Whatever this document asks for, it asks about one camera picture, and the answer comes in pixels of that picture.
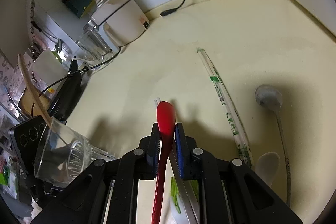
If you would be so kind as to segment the large beige plastic spoon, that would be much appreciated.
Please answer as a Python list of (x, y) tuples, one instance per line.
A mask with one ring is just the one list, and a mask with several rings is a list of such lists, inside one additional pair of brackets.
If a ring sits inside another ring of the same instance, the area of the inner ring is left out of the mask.
[(269, 186), (276, 177), (280, 165), (280, 157), (275, 152), (261, 155), (255, 165), (255, 173)]

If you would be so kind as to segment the clear drinking glass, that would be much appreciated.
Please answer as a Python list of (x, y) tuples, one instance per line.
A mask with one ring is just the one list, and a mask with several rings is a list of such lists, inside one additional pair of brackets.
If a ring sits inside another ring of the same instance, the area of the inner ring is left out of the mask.
[(91, 145), (85, 136), (52, 118), (51, 125), (45, 128), (38, 144), (34, 175), (54, 186), (65, 188), (96, 159), (108, 162), (115, 157)]

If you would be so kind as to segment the red plastic spoon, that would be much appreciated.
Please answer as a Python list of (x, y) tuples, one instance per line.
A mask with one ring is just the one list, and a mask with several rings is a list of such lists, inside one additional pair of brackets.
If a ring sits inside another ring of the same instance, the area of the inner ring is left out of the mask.
[(171, 152), (175, 129), (175, 122), (157, 122), (157, 124), (161, 137), (162, 149), (158, 163), (158, 173), (155, 186), (151, 223), (159, 223), (161, 218), (166, 165)]

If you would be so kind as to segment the wooden handled metal fork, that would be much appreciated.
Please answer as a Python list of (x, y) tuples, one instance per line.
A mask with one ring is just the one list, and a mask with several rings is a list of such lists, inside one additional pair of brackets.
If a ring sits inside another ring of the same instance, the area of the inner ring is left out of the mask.
[(18, 65), (19, 65), (19, 68), (21, 70), (21, 73), (22, 73), (24, 82), (26, 84), (27, 90), (29, 91), (29, 93), (33, 97), (35, 105), (39, 108), (42, 118), (44, 119), (46, 124), (49, 126), (49, 128), (51, 128), (52, 118), (47, 113), (46, 109), (44, 108), (41, 100), (38, 97), (37, 91), (36, 91), (33, 83), (31, 82), (29, 72), (26, 68), (25, 60), (20, 53), (18, 54), (17, 59), (18, 59)]

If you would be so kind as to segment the white plastic spork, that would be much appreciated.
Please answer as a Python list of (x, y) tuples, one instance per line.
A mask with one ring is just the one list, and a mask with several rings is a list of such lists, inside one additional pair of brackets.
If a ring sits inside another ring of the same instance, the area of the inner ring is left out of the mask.
[(154, 100), (157, 122), (176, 122), (176, 111), (173, 104), (161, 101), (158, 97)]

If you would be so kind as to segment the green silicone brush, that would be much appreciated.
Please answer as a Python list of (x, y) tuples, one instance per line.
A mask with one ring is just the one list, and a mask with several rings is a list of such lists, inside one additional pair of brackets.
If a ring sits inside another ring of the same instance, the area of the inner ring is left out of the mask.
[[(193, 189), (193, 192), (195, 194), (195, 197), (197, 199), (197, 201), (199, 201), (199, 189), (198, 189), (198, 181), (197, 180), (192, 180), (190, 181), (191, 187)], [(171, 177), (171, 181), (170, 181), (170, 186), (171, 186), (171, 190), (170, 190), (170, 196), (171, 196), (171, 203), (173, 204), (173, 206), (175, 207), (175, 211), (177, 214), (181, 214), (182, 210), (182, 202), (178, 201), (179, 198), (179, 190), (177, 187), (177, 182), (175, 177)]]

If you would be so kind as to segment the wrapped disposable chopsticks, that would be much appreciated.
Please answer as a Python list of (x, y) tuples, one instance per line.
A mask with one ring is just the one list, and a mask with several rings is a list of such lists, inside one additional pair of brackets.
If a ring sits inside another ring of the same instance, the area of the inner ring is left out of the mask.
[(246, 165), (248, 165), (250, 168), (253, 168), (254, 160), (248, 137), (236, 107), (234, 106), (234, 103), (228, 93), (228, 90), (226, 89), (219, 72), (217, 71), (206, 51), (202, 48), (197, 48), (197, 54), (200, 57), (211, 82), (214, 85), (221, 105), (224, 107), (225, 115), (228, 120), (236, 147), (238, 149), (239, 157), (243, 162), (246, 163)]

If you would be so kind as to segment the clear glass jar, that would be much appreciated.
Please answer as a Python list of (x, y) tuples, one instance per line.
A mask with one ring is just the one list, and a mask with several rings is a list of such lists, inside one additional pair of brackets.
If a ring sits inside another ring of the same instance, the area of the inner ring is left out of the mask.
[(92, 20), (83, 27), (83, 33), (76, 44), (93, 60), (106, 61), (113, 56), (112, 49), (98, 32), (98, 26)]

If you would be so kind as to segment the beige electric kettle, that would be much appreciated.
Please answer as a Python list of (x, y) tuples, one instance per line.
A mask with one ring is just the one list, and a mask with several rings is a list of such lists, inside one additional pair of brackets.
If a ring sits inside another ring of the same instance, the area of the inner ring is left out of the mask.
[(119, 47), (138, 39), (148, 28), (149, 19), (135, 0), (95, 0), (91, 21), (99, 34)]

